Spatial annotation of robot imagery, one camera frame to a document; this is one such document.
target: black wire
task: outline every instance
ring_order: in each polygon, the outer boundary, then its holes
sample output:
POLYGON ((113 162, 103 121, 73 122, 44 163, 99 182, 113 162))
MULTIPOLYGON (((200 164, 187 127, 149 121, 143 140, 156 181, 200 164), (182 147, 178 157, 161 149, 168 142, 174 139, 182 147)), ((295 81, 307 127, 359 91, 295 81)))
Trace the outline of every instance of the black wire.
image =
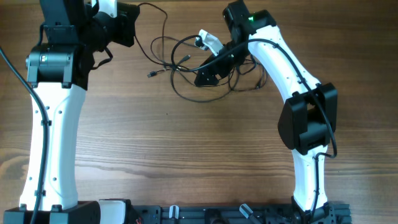
POLYGON ((43 31, 44 31, 44 22, 40 25, 40 28, 39 28, 39 41, 37 42, 36 46, 40 46, 42 44, 43 31))
MULTIPOLYGON (((228 94, 230 94, 230 93, 232 92, 232 90, 229 88, 228 91, 227 91, 224 95, 219 96, 219 97, 217 97, 217 98, 210 99, 210 100, 194 100, 194 99, 190 99, 190 98, 187 98, 187 97, 181 95, 181 94, 175 89, 175 86, 174 86, 174 73, 175 73, 175 70, 173 69, 172 72, 170 73, 170 83, 171 83, 171 85, 172 85, 173 91, 174 91, 179 97, 181 97, 181 98, 183 98, 183 99, 185 99, 185 100, 188 100, 188 101, 192 101, 192 102, 195 102, 195 103, 209 103, 209 102, 212 102, 212 101, 220 100, 220 99, 224 98, 226 95, 228 95, 228 94)), ((231 80, 231 74, 228 75, 228 81, 230 81, 230 80, 231 80)), ((236 83, 234 84, 234 87, 235 87, 236 84, 238 83, 238 80, 239 80, 239 76, 236 78, 236 83)))
POLYGON ((36 92, 29 86, 29 84, 24 80, 22 75, 15 69, 12 63, 7 58, 6 54, 3 52, 2 48, 0 47, 0 54, 3 59, 8 64, 9 68, 12 72, 14 72, 15 76, 21 81, 23 86, 26 90, 30 93, 34 101, 36 102, 37 106, 39 107, 40 113, 42 115, 42 122, 43 122, 43 149, 42 149, 42 158, 40 162, 40 171, 39 171, 39 179, 37 182, 37 195, 35 201, 35 207, 33 209, 32 218, 30 219, 30 224, 34 224, 37 218, 37 213, 39 211, 40 202, 42 200, 43 194, 43 184, 44 184, 44 172, 45 172, 45 164, 47 160, 47 149, 48 149, 48 142, 49 142, 49 117, 45 110, 44 104, 40 97, 36 94, 36 92))
POLYGON ((139 48, 141 48, 142 53, 144 53, 145 57, 147 57, 151 62, 154 62, 155 64, 158 64, 158 65, 163 65, 163 66, 164 66, 164 65, 170 66, 170 67, 173 66, 172 64, 169 64, 169 63, 159 63, 159 62, 156 62, 156 61, 152 60, 152 59, 145 53, 145 50, 142 48, 140 42, 139 42, 138 39, 137 39, 137 36, 134 36, 134 37, 136 38, 136 41, 137 41, 137 43, 138 43, 139 48))
MULTIPOLYGON (((267 80, 268 80, 268 72, 266 71, 266 69, 264 68, 264 66, 261 63, 255 61, 253 55, 251 55, 251 59, 252 59, 251 60, 252 63, 255 63, 256 65, 260 65, 262 67, 262 73, 261 73, 260 80, 257 82, 257 85, 254 88, 249 88, 249 89, 245 89, 245 90, 237 90, 237 89, 231 87, 230 82, 228 82, 229 88, 232 89, 232 91, 244 92, 244 91, 259 90, 259 89, 261 89, 262 87, 264 87, 266 85, 267 80)), ((241 73, 238 68, 239 67, 237 67, 237 69, 236 69, 238 75, 244 75, 244 74, 247 74, 248 72, 252 71, 252 68, 251 68, 249 71, 241 73)))
MULTIPOLYGON (((176 39, 176 38, 174 38, 174 37, 169 37, 169 36, 162 36, 163 38, 166 38, 166 39, 170 39, 170 40, 175 40, 175 41, 180 41, 180 40, 178 40, 178 39, 176 39)), ((153 39, 152 40, 152 42, 150 43, 150 52, 152 53, 152 55, 158 60, 158 61, 160 61, 160 62, 165 62, 164 60, 161 60, 160 58, 158 58, 157 56, 156 56, 156 54, 155 54, 155 52, 154 52, 154 50, 153 50, 153 44, 154 44, 154 42, 156 41, 156 40, 158 40, 158 39, 160 39, 160 38, 162 38, 162 37, 156 37, 155 39, 153 39)), ((189 43, 186 43, 186 42, 184 42, 183 43, 184 45, 187 45, 187 46, 190 46, 190 47, 194 47, 194 48, 198 48, 197 46, 195 46, 195 45, 193 45, 193 44, 189 44, 189 43)))
MULTIPOLYGON (((167 12, 166 12, 165 10, 163 10, 163 9, 161 9, 161 8, 159 8, 159 7, 157 7, 157 6, 155 6, 154 4, 151 4, 151 3, 148 3, 148 2, 140 3, 140 4, 138 4, 138 7, 141 7, 142 5, 152 6, 152 7, 156 8, 156 9, 162 11, 162 12, 166 15, 166 18, 165 18, 164 21, 163 21, 163 28, 162 28, 162 60, 163 60, 163 63, 166 64, 166 62, 164 61, 164 29, 165 29, 166 21, 167 21, 167 18, 168 18, 167 12)), ((144 52, 144 49, 141 47, 141 44, 139 44, 139 46, 140 46, 142 52, 145 54, 145 56, 146 56, 147 58, 149 58, 149 57, 147 56, 147 54, 144 52)))
POLYGON ((250 58, 251 58, 251 61, 252 61, 252 63, 253 63, 253 67, 251 67, 248 71, 246 71, 246 72, 244 72, 244 73, 241 73, 239 67, 237 67, 237 72, 239 73, 239 75, 245 75, 245 74, 247 74, 247 73, 253 71, 253 70, 257 67, 257 63, 256 63, 256 61, 255 61, 255 59, 254 59, 254 57, 253 57, 252 54, 250 55, 250 58))
POLYGON ((105 52, 108 54, 108 57, 109 57, 109 58, 100 61, 100 62, 98 63, 97 66, 91 68, 92 70, 96 70, 96 69, 99 68, 100 66, 102 66, 102 65, 104 65, 104 64, 106 64, 106 63, 112 61, 112 59, 113 59, 113 54, 111 53, 111 51, 110 51, 107 47, 105 47, 105 52))
MULTIPOLYGON (((158 60, 158 61, 160 61, 160 63, 159 63, 159 62, 156 62, 156 61, 153 60, 153 59, 151 59, 151 58, 146 54, 146 52, 145 52, 145 50, 143 49, 141 43, 138 41, 137 36, 135 36, 135 38, 136 38, 136 41, 137 41, 137 43, 138 43, 138 45, 139 45, 139 47, 140 47, 142 53, 143 53, 151 62, 154 62, 154 63, 156 63, 157 65, 163 65, 163 66, 164 66, 164 69, 163 69, 164 71, 167 71, 167 70, 176 70, 176 69, 177 69, 177 73, 178 73, 179 75, 181 75, 181 77, 182 77, 187 83, 189 83, 190 85, 195 86, 195 87, 213 88, 213 87, 218 87, 218 86, 223 86, 223 85, 228 84, 228 85, 229 85, 229 91, 225 94, 225 96, 226 96, 229 92, 231 92, 231 91, 249 91, 249 90, 257 90, 257 89, 262 88, 262 87, 265 85, 266 79, 265 79, 264 84, 261 85, 262 79, 264 78, 264 70, 265 70, 264 67, 263 67, 262 77, 261 77, 260 80, 258 81, 256 87, 253 88, 253 89, 248 89, 248 90, 236 90, 236 89, 235 89, 235 86, 238 84, 239 77, 238 77, 238 79, 236 80, 236 83, 234 84, 234 87, 232 87, 232 86, 230 85, 230 81, 231 81, 231 77, 233 76, 233 71, 232 71, 232 73, 229 74, 229 75, 231 75, 231 76, 228 78, 228 81, 226 81, 226 82, 224 82, 224 83, 222 83, 222 84, 219 84, 219 85, 196 86, 196 85, 195 85, 194 83, 192 83, 184 74, 181 73, 181 71, 189 70, 189 68, 184 67, 184 66, 181 66, 181 65, 178 65, 178 67, 176 67, 177 65, 173 65, 172 63, 167 63, 167 62, 164 60, 164 39, 166 38, 166 39, 174 40, 174 41, 177 41, 177 42, 180 42, 180 41, 181 41, 181 40, 178 40, 178 39, 176 39, 176 38, 174 38, 174 37, 168 37, 168 36, 165 36, 165 35, 164 35, 165 23, 166 23, 166 20, 167 20, 167 17, 168 17, 168 16, 167 16, 167 13, 166 13, 163 9, 161 9, 161 8, 159 8, 159 7, 157 7, 157 6, 153 5, 153 4, 151 4, 151 3, 146 3, 146 2, 144 2, 144 3, 139 4, 138 7, 140 7, 141 5, 144 5, 144 4, 150 5, 150 6, 152 6, 152 7, 155 7, 156 9, 162 11, 162 12, 166 15, 166 18, 165 18, 165 20, 164 20, 163 27, 162 27, 162 36, 156 37, 156 38, 155 38, 154 40, 152 40, 152 42, 150 43, 150 51, 151 51, 152 55, 155 57, 155 59, 158 60), (155 54, 154 51, 153 51, 153 43, 154 43, 157 39, 160 39, 160 38, 162 38, 162 59, 158 58, 158 56, 156 56, 156 54, 155 54)), ((195 46, 195 45, 193 45, 193 44, 185 43, 184 41, 182 42, 182 44, 188 45, 188 46, 190 46, 190 47, 197 47, 197 46, 195 46)), ((256 63, 256 62, 254 61, 254 57, 253 57, 253 56, 251 56, 251 58, 252 58, 253 67, 252 67, 250 70, 248 70, 248 71, 242 73, 242 75, 245 75, 245 74, 247 74, 247 73, 253 71, 253 70, 255 69, 256 65, 258 64, 258 63, 256 63)), ((170 81, 172 81, 172 88, 176 91, 176 89, 175 89, 175 87, 174 87, 174 73, 173 73, 173 74, 170 74, 170 81)))

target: wooden table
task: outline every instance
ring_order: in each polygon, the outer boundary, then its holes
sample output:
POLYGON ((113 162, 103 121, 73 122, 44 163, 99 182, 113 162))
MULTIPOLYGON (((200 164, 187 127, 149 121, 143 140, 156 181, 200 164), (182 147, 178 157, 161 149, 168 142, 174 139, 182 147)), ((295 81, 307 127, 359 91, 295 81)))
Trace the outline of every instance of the wooden table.
MULTIPOLYGON (((228 1, 155 3, 169 13, 167 35, 181 39, 205 29, 229 41, 221 16, 228 1)), ((246 3, 250 11, 271 12, 308 71, 339 91, 339 155, 326 160, 329 200, 351 204, 354 223, 396 223, 397 1, 246 3)), ((163 18, 151 7, 142 8, 136 30, 146 51, 161 34, 163 18)), ((37 4, 0 6, 0 43, 24 75, 25 57, 42 21, 37 4)), ((169 55, 175 42, 166 44, 169 55)), ((172 91, 168 73, 146 77, 161 68, 137 45, 109 48, 114 59, 90 73, 80 116, 75 167, 80 200, 129 198, 134 205, 289 203, 294 166, 277 132, 283 103, 271 79, 259 91, 191 103, 172 91)), ((186 54, 193 56, 187 66, 194 67, 209 53, 182 47, 177 56, 186 54)), ((97 62, 105 58, 95 56, 97 62)), ((248 75, 240 86, 253 86, 257 78, 257 72, 248 75)), ((192 98, 226 90, 199 90, 176 79, 177 88, 192 98)), ((31 111, 30 96, 0 62, 0 220, 3 210, 18 206, 24 187, 31 111)))

